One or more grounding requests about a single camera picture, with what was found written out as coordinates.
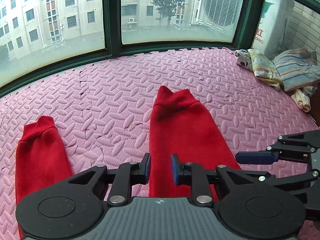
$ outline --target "red fabric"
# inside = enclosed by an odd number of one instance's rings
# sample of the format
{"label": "red fabric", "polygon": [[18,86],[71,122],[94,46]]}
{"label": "red fabric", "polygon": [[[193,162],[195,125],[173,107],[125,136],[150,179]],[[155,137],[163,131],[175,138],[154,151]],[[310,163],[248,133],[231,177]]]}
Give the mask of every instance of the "red fabric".
{"label": "red fabric", "polygon": [[16,150],[16,204],[26,195],[72,176],[62,140],[49,116],[24,126]]}
{"label": "red fabric", "polygon": [[207,108],[189,90],[173,93],[161,86],[150,118],[150,197],[190,195],[190,187],[173,183],[170,155],[215,170],[219,164],[240,169]]}

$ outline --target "ribbed gray surface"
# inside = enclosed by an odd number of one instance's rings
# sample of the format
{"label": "ribbed gray surface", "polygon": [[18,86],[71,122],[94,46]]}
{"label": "ribbed gray surface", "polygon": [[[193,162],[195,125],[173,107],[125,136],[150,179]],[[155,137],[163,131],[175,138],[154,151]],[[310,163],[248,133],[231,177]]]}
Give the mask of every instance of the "ribbed gray surface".
{"label": "ribbed gray surface", "polygon": [[75,239],[248,240],[223,227],[212,210],[193,206],[187,198],[144,197],[135,197],[127,206],[111,208],[99,225]]}

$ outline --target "metal screw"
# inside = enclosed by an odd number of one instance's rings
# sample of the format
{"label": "metal screw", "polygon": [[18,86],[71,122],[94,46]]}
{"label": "metal screw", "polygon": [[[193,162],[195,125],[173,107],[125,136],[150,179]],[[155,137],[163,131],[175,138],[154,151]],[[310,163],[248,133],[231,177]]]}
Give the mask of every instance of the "metal screw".
{"label": "metal screw", "polygon": [[119,204],[125,201],[125,198],[120,195],[115,195],[110,198],[110,202],[114,204]]}
{"label": "metal screw", "polygon": [[207,195],[201,195],[201,196],[197,197],[196,200],[201,204],[205,204],[205,203],[211,202],[212,198]]}

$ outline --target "black circular cover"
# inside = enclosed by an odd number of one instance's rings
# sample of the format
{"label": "black circular cover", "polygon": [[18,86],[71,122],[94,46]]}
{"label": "black circular cover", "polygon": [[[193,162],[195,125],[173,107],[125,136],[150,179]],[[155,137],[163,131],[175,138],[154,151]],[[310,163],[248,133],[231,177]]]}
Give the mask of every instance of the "black circular cover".
{"label": "black circular cover", "polygon": [[40,239],[64,239],[88,231],[102,216],[101,201],[82,185],[47,187],[23,198],[16,211],[23,232]]}
{"label": "black circular cover", "polygon": [[301,201],[264,183],[241,185],[225,196],[218,214],[232,231],[254,239],[282,239],[298,233],[306,217]]}

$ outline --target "foam mat tile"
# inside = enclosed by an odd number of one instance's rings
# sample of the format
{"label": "foam mat tile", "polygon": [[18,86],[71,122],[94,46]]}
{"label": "foam mat tile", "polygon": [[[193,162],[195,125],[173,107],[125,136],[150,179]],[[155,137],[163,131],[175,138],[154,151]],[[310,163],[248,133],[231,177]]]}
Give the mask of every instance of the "foam mat tile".
{"label": "foam mat tile", "polygon": [[[98,163],[117,168],[148,152],[149,119],[161,85],[190,89],[210,111],[233,154],[262,150],[280,134],[318,129],[283,91],[236,65],[228,49],[154,51],[52,75],[0,99],[0,239],[19,238],[14,168],[24,125],[41,115],[53,117],[74,173]],[[242,168],[283,177],[306,167],[279,161]],[[134,186],[132,193],[147,196],[148,186]],[[313,240],[320,234],[306,222],[300,236]]]}

